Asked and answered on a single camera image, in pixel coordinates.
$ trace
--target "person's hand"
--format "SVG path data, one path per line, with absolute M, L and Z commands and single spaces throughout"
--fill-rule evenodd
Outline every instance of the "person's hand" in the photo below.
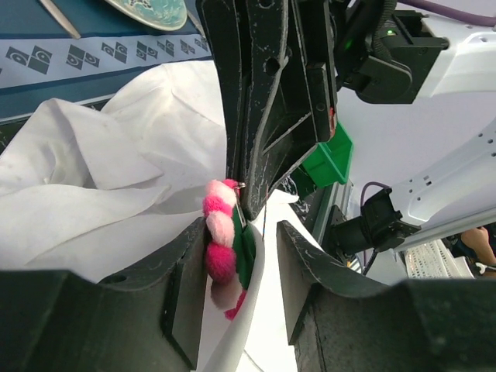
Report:
M 489 232 L 487 232 L 484 227 L 467 230 L 462 233 L 462 242 L 473 250 L 482 246 L 487 246 L 489 245 Z

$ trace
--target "plate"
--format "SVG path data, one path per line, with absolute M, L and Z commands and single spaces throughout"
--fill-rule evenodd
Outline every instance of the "plate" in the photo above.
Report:
M 188 20 L 184 0 L 105 1 L 136 21 L 162 31 L 176 31 Z

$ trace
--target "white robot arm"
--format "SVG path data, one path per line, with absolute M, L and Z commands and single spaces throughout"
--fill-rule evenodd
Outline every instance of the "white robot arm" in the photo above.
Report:
M 424 26 L 446 37 L 449 48 L 436 60 L 418 97 L 464 91 L 496 91 L 494 29 L 428 17 Z M 402 221 L 420 226 L 438 211 L 488 184 L 496 184 L 496 119 L 459 149 L 392 187 Z
M 438 56 L 417 97 L 496 91 L 496 28 L 464 25 L 440 16 L 422 22 L 434 36 L 448 39 L 449 48 Z
M 496 88 L 496 77 L 493 80 Z M 460 148 L 391 188 L 402 221 L 421 226 L 451 203 L 496 184 L 496 119 Z
M 428 17 L 424 27 L 449 40 L 417 97 L 496 91 L 496 32 Z M 424 171 L 369 198 L 361 215 L 330 226 L 322 246 L 354 254 L 401 245 L 437 212 L 488 184 L 496 184 L 496 119 L 460 148 Z

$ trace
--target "light pink pom-pom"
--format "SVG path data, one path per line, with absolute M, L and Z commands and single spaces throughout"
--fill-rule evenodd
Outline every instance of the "light pink pom-pom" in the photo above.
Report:
M 237 196 L 233 189 L 221 181 L 210 181 L 207 184 L 207 195 L 215 195 L 221 198 L 231 208 L 237 203 Z
M 205 266 L 214 282 L 228 284 L 236 275 L 236 252 L 228 246 L 210 242 L 205 254 Z
M 227 180 L 224 180 L 222 181 L 225 185 L 229 186 L 231 189 L 234 190 L 234 192 L 238 195 L 239 197 L 239 188 L 238 188 L 238 185 L 239 185 L 239 182 L 237 181 L 234 181 L 234 180 L 230 180 L 230 179 L 227 179 Z
M 212 240 L 221 246 L 233 246 L 234 222 L 226 213 L 212 212 L 208 215 L 207 227 L 212 234 Z
M 235 275 L 228 284 L 213 282 L 210 288 L 210 297 L 214 305 L 223 312 L 235 308 L 240 295 L 243 293 L 243 287 L 239 278 Z
M 207 197 L 203 199 L 203 214 L 205 217 L 208 217 L 212 212 L 222 212 L 232 218 L 232 210 L 233 209 L 217 195 L 207 195 Z
M 233 320 L 236 317 L 236 315 L 238 315 L 238 312 L 241 309 L 241 306 L 243 306 L 243 303 L 245 301 L 245 297 L 246 297 L 246 291 L 243 289 L 243 292 L 238 298 L 238 303 L 236 304 L 236 307 L 232 308 L 231 310 L 228 310 L 227 312 L 224 312 L 224 315 L 228 320 Z

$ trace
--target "white cloth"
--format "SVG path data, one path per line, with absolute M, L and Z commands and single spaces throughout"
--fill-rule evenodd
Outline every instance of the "white cloth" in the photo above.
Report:
M 212 62 L 155 67 L 101 112 L 44 102 L 0 157 L 0 268 L 100 281 L 202 215 L 225 164 Z

